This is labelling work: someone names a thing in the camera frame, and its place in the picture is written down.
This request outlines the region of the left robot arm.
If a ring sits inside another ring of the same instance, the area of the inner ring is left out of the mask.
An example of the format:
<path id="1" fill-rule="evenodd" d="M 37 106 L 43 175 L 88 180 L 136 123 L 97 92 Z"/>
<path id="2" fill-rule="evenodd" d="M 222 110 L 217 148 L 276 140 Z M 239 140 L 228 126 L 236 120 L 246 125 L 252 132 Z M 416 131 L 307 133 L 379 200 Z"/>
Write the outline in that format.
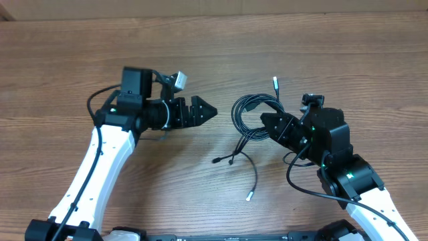
<path id="1" fill-rule="evenodd" d="M 126 160 L 147 129 L 170 131 L 197 127 L 217 115 L 217 109 L 199 96 L 191 105 L 175 93 L 187 76 L 125 67 L 122 81 L 108 87 L 111 95 L 91 110 L 94 123 L 87 153 L 59 204 L 46 220 L 30 221 L 26 240 L 103 240 L 106 204 Z"/>

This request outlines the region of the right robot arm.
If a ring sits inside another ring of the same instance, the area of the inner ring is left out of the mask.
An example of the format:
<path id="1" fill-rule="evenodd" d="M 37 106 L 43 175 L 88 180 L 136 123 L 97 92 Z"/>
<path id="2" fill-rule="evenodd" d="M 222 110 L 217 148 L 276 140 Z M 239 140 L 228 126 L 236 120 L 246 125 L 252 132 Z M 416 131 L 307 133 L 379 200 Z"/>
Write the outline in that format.
<path id="1" fill-rule="evenodd" d="M 323 193 L 293 183 L 294 189 L 337 201 L 370 240 L 416 240 L 377 172 L 353 152 L 342 110 L 309 108 L 302 118 L 263 113 L 261 121 L 270 138 L 294 152 L 296 159 L 319 167 Z"/>

